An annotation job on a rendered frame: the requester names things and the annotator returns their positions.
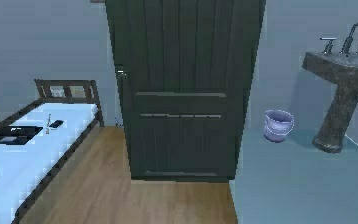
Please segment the dark green plank door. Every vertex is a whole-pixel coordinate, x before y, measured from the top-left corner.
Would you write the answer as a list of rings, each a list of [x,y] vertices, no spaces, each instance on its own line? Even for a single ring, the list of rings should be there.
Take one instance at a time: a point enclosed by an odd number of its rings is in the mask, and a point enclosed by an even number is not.
[[[234,179],[265,5],[105,0],[132,179]]]

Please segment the pale purple waste bucket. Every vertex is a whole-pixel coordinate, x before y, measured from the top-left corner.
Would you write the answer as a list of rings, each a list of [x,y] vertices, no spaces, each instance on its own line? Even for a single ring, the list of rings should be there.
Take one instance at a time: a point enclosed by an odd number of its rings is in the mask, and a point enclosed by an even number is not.
[[[283,142],[294,127],[294,116],[283,110],[265,112],[264,137],[275,143]]]

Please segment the dark wood bed, white mattress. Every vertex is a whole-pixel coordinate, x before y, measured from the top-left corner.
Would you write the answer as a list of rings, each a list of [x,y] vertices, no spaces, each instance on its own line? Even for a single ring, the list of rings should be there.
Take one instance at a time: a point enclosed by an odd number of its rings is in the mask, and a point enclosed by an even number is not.
[[[94,80],[35,81],[39,98],[0,123],[38,126],[25,145],[0,144],[0,224],[19,224],[95,126],[103,126]],[[51,124],[64,121],[46,134]]]

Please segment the black open laptop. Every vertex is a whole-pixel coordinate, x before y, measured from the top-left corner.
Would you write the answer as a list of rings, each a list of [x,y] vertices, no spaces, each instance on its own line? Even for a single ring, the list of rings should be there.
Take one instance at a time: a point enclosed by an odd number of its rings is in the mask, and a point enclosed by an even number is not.
[[[6,126],[0,128],[0,144],[25,145],[36,136],[42,127],[38,126]]]

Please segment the dark stone pedestal sink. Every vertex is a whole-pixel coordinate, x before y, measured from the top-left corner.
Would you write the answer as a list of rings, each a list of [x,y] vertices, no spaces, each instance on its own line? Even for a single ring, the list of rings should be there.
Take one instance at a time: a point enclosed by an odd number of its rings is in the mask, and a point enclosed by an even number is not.
[[[307,52],[302,68],[337,85],[334,99],[312,144],[327,153],[340,153],[358,104],[358,54]]]

